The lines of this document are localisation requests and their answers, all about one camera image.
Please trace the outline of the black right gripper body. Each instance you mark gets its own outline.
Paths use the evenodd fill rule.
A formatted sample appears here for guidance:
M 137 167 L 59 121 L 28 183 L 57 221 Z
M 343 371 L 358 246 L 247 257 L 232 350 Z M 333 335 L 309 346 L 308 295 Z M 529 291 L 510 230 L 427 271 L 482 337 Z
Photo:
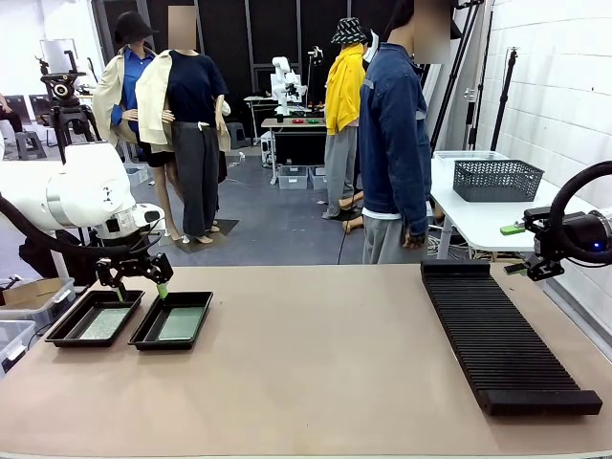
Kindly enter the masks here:
M 549 260 L 611 262 L 611 223 L 600 212 L 576 212 L 555 222 L 547 215 L 535 233 L 535 253 Z

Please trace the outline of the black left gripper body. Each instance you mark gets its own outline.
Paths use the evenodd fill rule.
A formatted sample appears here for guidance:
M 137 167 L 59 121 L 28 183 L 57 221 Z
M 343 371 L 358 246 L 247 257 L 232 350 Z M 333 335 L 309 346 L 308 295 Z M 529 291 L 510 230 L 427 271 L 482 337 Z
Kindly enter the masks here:
M 128 254 L 123 257 L 114 258 L 111 261 L 111 269 L 119 276 L 144 276 L 155 273 L 158 268 L 154 265 L 155 257 L 149 253 L 154 245 L 148 238 L 137 243 Z

